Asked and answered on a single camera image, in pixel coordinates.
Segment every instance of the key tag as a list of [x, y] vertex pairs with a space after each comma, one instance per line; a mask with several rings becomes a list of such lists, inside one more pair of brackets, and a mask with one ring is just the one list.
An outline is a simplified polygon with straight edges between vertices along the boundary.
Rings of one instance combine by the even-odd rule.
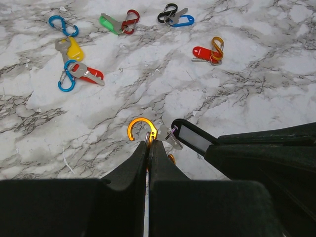
[[187, 18], [187, 22], [183, 22], [183, 23], [177, 23], [177, 24], [171, 24], [172, 23], [172, 20], [170, 20], [170, 25], [172, 27], [180, 27], [180, 26], [190, 26], [190, 25], [193, 25], [194, 23], [194, 17], [191, 16], [191, 15], [181, 15], [180, 18], [184, 18], [186, 17]]
[[[72, 68], [72, 71], [75, 72], [78, 68], [79, 68], [79, 65], [75, 65], [75, 66]], [[88, 71], [89, 71], [92, 75], [94, 75], [94, 76], [100, 78], [101, 80], [103, 80], [104, 76], [103, 76], [103, 73], [102, 73], [102, 72], [100, 72], [100, 71], [98, 71], [98, 70], [96, 70], [96, 69], [93, 69], [93, 68], [87, 68], [87, 69], [88, 69]], [[97, 84], [97, 82], [95, 82], [95, 81], [93, 81], [93, 80], [91, 80], [91, 79], [89, 79], [89, 78], [87, 78], [87, 77], [80, 77], [80, 79], [81, 79], [81, 80], [84, 80], [84, 81], [86, 81], [86, 82], [89, 82], [89, 83]]]
[[116, 34], [116, 35], [121, 34], [121, 31], [116, 32], [116, 31], [114, 30], [114, 25], [113, 25], [110, 21], [108, 21], [107, 19], [105, 19], [105, 16], [106, 16], [106, 17], [110, 17], [114, 22], [118, 22], [117, 20], [115, 20], [115, 19], [114, 19], [113, 17], [111, 17], [111, 16], [108, 16], [108, 15], [106, 15], [106, 14], [101, 14], [101, 16], [99, 17], [99, 22], [100, 22], [100, 24], [101, 24], [102, 26], [104, 26], [105, 28], [107, 28], [109, 31], [111, 31], [111, 32], [113, 32], [114, 34]]
[[[221, 43], [221, 46], [216, 44], [216, 40]], [[211, 44], [212, 50], [200, 46], [194, 47], [192, 53], [196, 58], [193, 58], [192, 62], [210, 62], [213, 66], [221, 65], [224, 57], [224, 41], [220, 37], [214, 37]]]
[[69, 59], [76, 60], [76, 61], [82, 61], [84, 58], [83, 51], [81, 50], [80, 46], [76, 42], [75, 38], [69, 37], [71, 46], [68, 48], [67, 55]]

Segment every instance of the carabiner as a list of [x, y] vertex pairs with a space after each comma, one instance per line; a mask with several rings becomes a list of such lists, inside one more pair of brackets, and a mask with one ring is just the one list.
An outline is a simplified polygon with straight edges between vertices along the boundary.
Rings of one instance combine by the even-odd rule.
[[224, 57], [223, 49], [224, 49], [224, 41], [222, 38], [215, 36], [212, 41], [211, 41], [212, 46], [217, 50], [220, 56], [217, 56], [215, 53], [212, 53], [211, 57], [216, 60], [216, 61], [221, 61], [222, 58]]
[[[54, 20], [60, 20], [60, 21], [61, 21], [61, 27], [62, 27], [62, 28], [56, 27], [56, 26], [52, 23], [52, 21], [54, 21]], [[66, 36], [75, 37], [75, 36], [77, 36], [77, 35], [79, 34], [79, 29], [78, 29], [78, 27], [77, 27], [76, 25], [73, 25], [73, 24], [69, 23], [68, 21], [66, 21], [66, 20], [65, 20], [63, 17], [61, 17], [61, 16], [58, 16], [58, 15], [51, 16], [51, 17], [49, 18], [48, 22], [49, 22], [49, 24], [50, 24], [52, 27], [54, 27], [54, 28], [56, 28], [57, 30], [61, 31], [61, 32], [64, 33]], [[66, 26], [66, 25], [69, 25], [69, 26], [73, 27], [73, 29], [75, 30], [75, 32], [69, 34], [69, 33], [67, 32], [67, 29], [66, 29], [67, 26]]]
[[131, 141], [135, 141], [135, 138], [133, 137], [133, 127], [138, 122], [146, 122], [151, 128], [150, 138], [148, 140], [148, 147], [150, 147], [153, 141], [157, 138], [158, 131], [155, 128], [154, 124], [147, 118], [136, 118], [129, 124], [127, 129], [128, 138]]
[[[171, 11], [167, 11], [168, 8], [170, 7], [173, 7], [174, 9], [171, 10]], [[159, 23], [166, 23], [166, 22], [169, 22], [170, 21], [170, 17], [173, 16], [174, 14], [176, 14], [178, 10], [178, 6], [177, 4], [174, 4], [174, 3], [169, 3], [166, 5], [166, 7], [164, 8], [163, 12], [161, 12], [157, 19], [158, 19], [158, 22]]]
[[[67, 61], [67, 62], [65, 63], [64, 71], [63, 71], [63, 73], [62, 73], [62, 75], [61, 75], [61, 77], [60, 77], [60, 80], [59, 80], [59, 82], [58, 82], [58, 88], [59, 88], [61, 91], [64, 91], [64, 92], [72, 91], [72, 90], [74, 89], [75, 85], [76, 85], [75, 78], [74, 78], [73, 75], [70, 74], [69, 69], [68, 69], [69, 64], [75, 63], [75, 62], [76, 62], [76, 60], [69, 60], [69, 61]], [[68, 76], [69, 80], [71, 81], [71, 86], [70, 86], [69, 88], [67, 88], [67, 89], [64, 89], [64, 88], [61, 86], [62, 83], [63, 83], [63, 81], [64, 81], [64, 78], [62, 79], [64, 73], [66, 73], [66, 75]]]
[[[127, 20], [128, 15], [131, 14], [131, 13], [134, 13], [136, 15], [136, 18], [132, 19], [132, 20]], [[123, 30], [123, 33], [128, 34], [128, 35], [134, 33], [135, 26], [136, 26], [136, 23], [138, 23], [139, 18], [140, 18], [140, 15], [139, 15], [139, 13], [136, 10], [133, 10], [133, 9], [129, 10], [127, 12], [127, 16], [126, 16], [125, 21], [122, 22], [122, 27], [121, 28]], [[126, 28], [128, 28], [128, 25], [132, 25], [132, 24], [134, 25], [133, 29], [131, 31], [127, 31]]]

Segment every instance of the silver key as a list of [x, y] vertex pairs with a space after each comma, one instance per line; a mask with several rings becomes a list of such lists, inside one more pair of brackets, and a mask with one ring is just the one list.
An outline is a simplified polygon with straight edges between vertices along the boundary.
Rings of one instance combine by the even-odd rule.
[[172, 145], [172, 147], [176, 150], [182, 150], [183, 147], [181, 143], [178, 141], [178, 139], [176, 139], [176, 137], [173, 134], [170, 135], [170, 131], [165, 125], [161, 125], [159, 131], [161, 132], [161, 134], [157, 135], [158, 140], [166, 141], [167, 143]]
[[88, 71], [88, 67], [85, 64], [81, 62], [75, 62], [73, 65], [73, 68], [75, 67], [75, 65], [78, 65], [79, 67], [77, 68], [75, 72], [69, 70], [71, 75], [73, 75], [76, 78], [87, 77], [99, 85], [105, 85], [104, 81], [102, 81], [100, 78], [96, 77], [95, 75], [91, 74], [91, 72]]
[[71, 43], [68, 37], [55, 40], [55, 49], [61, 52], [61, 55], [63, 56], [64, 64], [69, 60], [67, 52], [70, 46], [71, 46]]
[[174, 24], [177, 24], [179, 23], [179, 19], [180, 19], [180, 16], [182, 16], [183, 14], [187, 13], [188, 12], [188, 9], [187, 8], [184, 8], [182, 9], [181, 11], [177, 12], [176, 14], [174, 14], [171, 18], [170, 18], [170, 22], [169, 24], [170, 25], [174, 25]]
[[103, 16], [108, 22], [110, 22], [113, 25], [113, 29], [116, 33], [121, 34], [122, 33], [122, 23], [120, 21], [114, 20], [111, 16], [108, 16], [107, 14], [102, 13], [101, 16]]

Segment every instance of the gold carabiner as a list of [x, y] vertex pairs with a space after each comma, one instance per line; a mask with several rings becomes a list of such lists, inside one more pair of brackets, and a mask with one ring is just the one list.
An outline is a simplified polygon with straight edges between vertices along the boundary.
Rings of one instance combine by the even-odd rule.
[[220, 54], [219, 57], [215, 56], [215, 54], [212, 54], [211, 57], [216, 60], [216, 61], [221, 61], [222, 58], [224, 57], [223, 49], [224, 49], [224, 41], [222, 38], [215, 36], [212, 41], [211, 41], [212, 46], [217, 50], [217, 52]]
[[148, 147], [150, 147], [153, 141], [157, 138], [158, 131], [156, 127], [154, 126], [154, 124], [147, 118], [136, 118], [129, 124], [128, 129], [127, 129], [128, 138], [131, 141], [135, 141], [135, 138], [133, 137], [133, 127], [138, 122], [146, 122], [150, 126], [150, 129], [152, 130], [150, 132], [150, 138], [148, 141]]

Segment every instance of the white marble countertop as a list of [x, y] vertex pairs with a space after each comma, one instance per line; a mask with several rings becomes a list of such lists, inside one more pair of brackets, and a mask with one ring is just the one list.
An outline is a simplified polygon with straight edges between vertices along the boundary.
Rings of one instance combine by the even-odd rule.
[[[0, 179], [102, 177], [144, 139], [146, 125], [136, 142], [127, 137], [137, 117], [157, 128], [184, 118], [215, 137], [315, 121], [315, 1], [186, 0], [176, 4], [196, 21], [179, 28], [157, 22], [167, 3], [1, 1]], [[141, 14], [133, 35], [99, 24], [101, 13], [123, 20], [129, 9]], [[52, 15], [79, 27], [83, 62], [103, 72], [104, 87], [58, 89], [54, 41], [64, 35], [48, 25]], [[214, 36], [225, 41], [223, 64], [191, 62]], [[165, 147], [190, 178], [223, 178], [192, 150]]]

